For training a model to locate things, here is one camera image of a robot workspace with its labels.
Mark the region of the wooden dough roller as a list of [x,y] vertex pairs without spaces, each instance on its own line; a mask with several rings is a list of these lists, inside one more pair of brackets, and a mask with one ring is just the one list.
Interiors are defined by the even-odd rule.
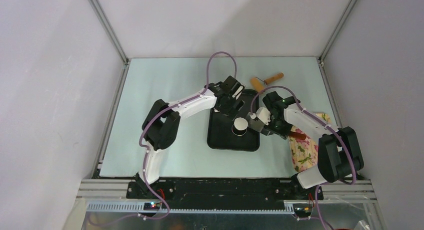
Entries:
[[269,78],[266,79],[260,79],[258,77],[253,77],[249,80],[251,86],[253,89],[257,92],[263,91],[268,85],[270,85],[273,82],[276,82],[284,77],[284,74],[282,72],[277,73]]

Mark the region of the black baking tray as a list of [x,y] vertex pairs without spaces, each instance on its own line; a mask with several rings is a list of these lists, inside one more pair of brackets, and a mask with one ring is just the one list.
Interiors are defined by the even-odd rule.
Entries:
[[251,102],[257,93],[253,89],[242,92],[239,99],[243,101],[243,106],[233,120],[222,113],[210,111],[206,141],[210,148],[247,152],[259,149],[260,134],[257,131],[247,128],[242,136],[237,136],[232,131],[234,120],[238,117],[245,118],[250,112]]

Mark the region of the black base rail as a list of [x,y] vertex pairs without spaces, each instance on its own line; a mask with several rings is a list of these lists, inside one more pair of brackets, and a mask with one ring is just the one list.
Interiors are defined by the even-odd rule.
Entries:
[[303,189],[287,178],[159,178],[149,187],[141,177],[127,186],[127,199],[164,198],[172,210],[286,210],[286,201],[323,200],[315,187]]

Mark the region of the small round metal cup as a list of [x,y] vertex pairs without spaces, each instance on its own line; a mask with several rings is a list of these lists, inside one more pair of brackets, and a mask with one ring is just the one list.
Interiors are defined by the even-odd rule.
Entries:
[[243,136],[247,132],[247,127],[242,127],[239,129],[236,125],[232,125],[231,131],[236,136]]

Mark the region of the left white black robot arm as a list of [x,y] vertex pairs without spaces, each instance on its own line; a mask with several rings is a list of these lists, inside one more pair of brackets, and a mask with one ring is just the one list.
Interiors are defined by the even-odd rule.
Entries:
[[204,110],[215,110],[235,119],[243,106],[241,94],[245,86],[234,77],[225,81],[208,83],[195,94],[174,102],[157,100],[143,122],[139,145],[145,148],[139,175],[143,180],[138,191],[145,198],[153,198],[158,192],[156,181],[168,149],[175,141],[180,122]]

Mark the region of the metal spatula with red handle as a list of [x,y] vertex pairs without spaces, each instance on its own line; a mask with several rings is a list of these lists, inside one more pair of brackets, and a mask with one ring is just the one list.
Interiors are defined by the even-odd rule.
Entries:
[[248,127],[260,134],[263,134],[265,136],[270,136],[270,135],[278,135],[280,137],[282,137],[283,139],[287,139],[288,137],[292,137],[298,140],[305,140],[306,139],[306,135],[302,134],[302,133],[297,133],[297,132],[292,132],[292,131],[288,131],[287,134],[279,134],[279,133],[274,133],[268,129],[265,128],[265,123],[259,118],[257,117],[255,114],[249,113],[246,118],[247,123],[248,123]]

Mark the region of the floral cloth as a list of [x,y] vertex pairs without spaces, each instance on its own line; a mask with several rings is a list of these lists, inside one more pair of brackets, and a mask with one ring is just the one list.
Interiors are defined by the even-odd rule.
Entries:
[[305,139],[289,137],[289,147],[292,156],[292,165],[296,172],[302,172],[318,162],[318,144],[306,136]]

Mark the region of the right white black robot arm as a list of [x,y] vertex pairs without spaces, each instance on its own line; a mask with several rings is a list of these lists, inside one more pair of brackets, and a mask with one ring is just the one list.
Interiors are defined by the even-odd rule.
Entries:
[[295,96],[283,99],[275,91],[263,98],[269,117],[265,129],[281,137],[287,137],[292,127],[297,127],[317,145],[317,163],[298,173],[291,185],[291,194],[304,199],[311,187],[336,181],[344,182],[351,176],[349,184],[357,181],[357,172],[364,167],[361,148],[355,130],[340,128],[320,119],[300,105]]

